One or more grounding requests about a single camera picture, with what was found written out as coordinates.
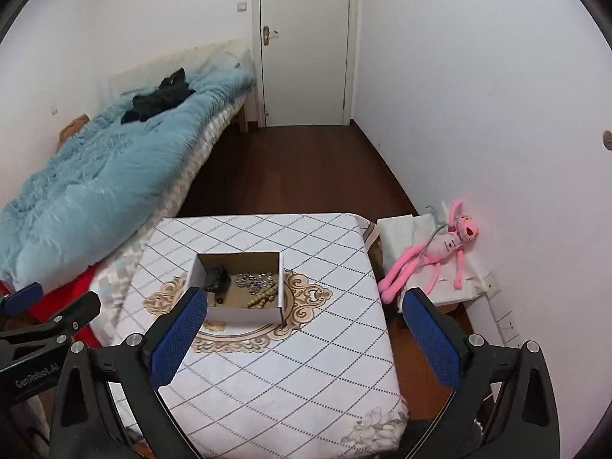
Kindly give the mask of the teal fluffy blanket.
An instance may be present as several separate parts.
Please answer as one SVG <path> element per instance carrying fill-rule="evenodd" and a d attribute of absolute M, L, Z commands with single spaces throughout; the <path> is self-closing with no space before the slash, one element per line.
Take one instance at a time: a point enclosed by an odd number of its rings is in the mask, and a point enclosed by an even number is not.
<path fill-rule="evenodd" d="M 146 121 L 123 122 L 123 95 L 67 140 L 1 212 L 1 280 L 53 290 L 101 261 L 153 215 L 212 118 L 254 87 L 235 65 L 189 73 L 192 94 Z"/>

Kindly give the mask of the white side table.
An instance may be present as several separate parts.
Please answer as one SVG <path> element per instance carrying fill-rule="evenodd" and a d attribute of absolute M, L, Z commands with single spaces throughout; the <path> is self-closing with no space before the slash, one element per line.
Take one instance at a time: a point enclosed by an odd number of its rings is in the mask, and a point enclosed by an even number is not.
<path fill-rule="evenodd" d="M 416 287 L 444 312 L 499 291 L 494 277 L 475 261 L 479 228 L 460 212 L 443 220 L 395 216 L 381 219 L 378 229 L 383 260 L 378 288 L 387 306 L 400 308 L 405 293 Z"/>

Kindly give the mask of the white power strip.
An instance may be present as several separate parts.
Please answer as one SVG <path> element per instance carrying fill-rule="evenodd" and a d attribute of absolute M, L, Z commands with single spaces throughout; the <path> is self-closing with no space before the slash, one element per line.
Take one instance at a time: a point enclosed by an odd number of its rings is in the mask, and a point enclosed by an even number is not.
<path fill-rule="evenodd" d="M 483 278 L 484 297 L 492 312 L 500 337 L 507 347 L 520 348 L 524 338 L 520 333 L 517 320 L 509 297 L 503 291 L 495 272 L 489 272 Z"/>

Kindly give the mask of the red cloth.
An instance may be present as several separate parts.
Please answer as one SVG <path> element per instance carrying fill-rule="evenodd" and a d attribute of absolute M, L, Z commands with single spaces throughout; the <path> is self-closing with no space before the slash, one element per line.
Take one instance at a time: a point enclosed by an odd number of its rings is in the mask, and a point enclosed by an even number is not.
<path fill-rule="evenodd" d="M 10 322 L 9 325 L 17 327 L 18 322 L 21 322 L 25 326 L 29 326 L 29 324 L 47 321 L 52 314 L 66 307 L 81 294 L 89 291 L 89 285 L 98 266 L 97 263 L 89 266 L 74 281 L 47 293 L 38 303 L 16 316 L 15 320 Z"/>

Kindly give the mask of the white door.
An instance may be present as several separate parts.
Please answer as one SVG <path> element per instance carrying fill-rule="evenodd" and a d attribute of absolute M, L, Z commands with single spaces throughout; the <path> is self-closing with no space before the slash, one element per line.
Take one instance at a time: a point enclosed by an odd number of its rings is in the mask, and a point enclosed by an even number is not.
<path fill-rule="evenodd" d="M 359 0 L 253 0 L 261 127 L 347 125 Z"/>

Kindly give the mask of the white patterned tablecloth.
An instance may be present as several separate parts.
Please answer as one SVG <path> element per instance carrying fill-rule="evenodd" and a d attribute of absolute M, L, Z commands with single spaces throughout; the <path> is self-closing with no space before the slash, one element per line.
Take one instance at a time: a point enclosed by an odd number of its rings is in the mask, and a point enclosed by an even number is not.
<path fill-rule="evenodd" d="M 144 332 L 187 287 L 196 253 L 278 252 L 280 326 L 204 322 L 161 395 L 209 458 L 370 458 L 409 412 L 373 269 L 373 226 L 352 213 L 166 219 L 144 241 L 102 335 Z"/>

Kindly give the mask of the white cardboard box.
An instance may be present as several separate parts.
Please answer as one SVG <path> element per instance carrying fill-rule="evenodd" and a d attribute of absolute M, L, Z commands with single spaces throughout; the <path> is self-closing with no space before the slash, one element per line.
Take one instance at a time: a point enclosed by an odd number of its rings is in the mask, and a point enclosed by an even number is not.
<path fill-rule="evenodd" d="M 231 284 L 224 304 L 214 307 L 211 295 L 202 286 L 207 271 L 218 265 L 227 269 Z M 204 292 L 208 322 L 245 326 L 284 322 L 284 268 L 280 252 L 197 253 L 186 287 Z"/>

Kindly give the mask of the pink panther plush toy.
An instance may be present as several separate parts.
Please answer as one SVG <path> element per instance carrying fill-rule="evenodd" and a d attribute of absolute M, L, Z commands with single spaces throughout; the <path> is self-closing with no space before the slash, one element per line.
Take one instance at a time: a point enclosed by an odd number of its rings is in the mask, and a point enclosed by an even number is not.
<path fill-rule="evenodd" d="M 463 200 L 454 200 L 447 221 L 438 225 L 426 241 L 408 247 L 393 263 L 390 272 L 387 272 L 378 284 L 384 304 L 394 301 L 414 273 L 425 266 L 434 268 L 430 281 L 422 289 L 425 294 L 430 294 L 438 283 L 442 264 L 450 258 L 456 259 L 453 289 L 459 290 L 463 287 L 466 251 L 479 233 L 477 222 L 462 212 L 463 203 Z"/>

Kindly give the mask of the black clothing on bed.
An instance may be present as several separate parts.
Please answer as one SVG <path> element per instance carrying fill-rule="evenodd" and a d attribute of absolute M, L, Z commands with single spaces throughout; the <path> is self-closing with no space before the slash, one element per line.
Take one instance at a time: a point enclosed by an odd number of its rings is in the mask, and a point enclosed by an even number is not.
<path fill-rule="evenodd" d="M 195 90 L 186 81 L 186 71 L 181 67 L 162 80 L 158 88 L 149 94 L 135 95 L 132 108 L 121 117 L 121 124 L 144 122 L 185 102 Z"/>

